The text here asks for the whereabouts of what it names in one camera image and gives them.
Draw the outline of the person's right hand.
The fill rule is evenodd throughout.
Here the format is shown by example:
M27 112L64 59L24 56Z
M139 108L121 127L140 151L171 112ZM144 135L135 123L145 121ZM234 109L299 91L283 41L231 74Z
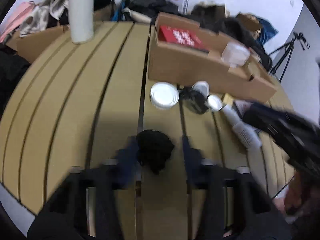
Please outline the person's right hand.
M310 214L319 210L319 180L296 171L289 182L284 199L285 212L289 216Z

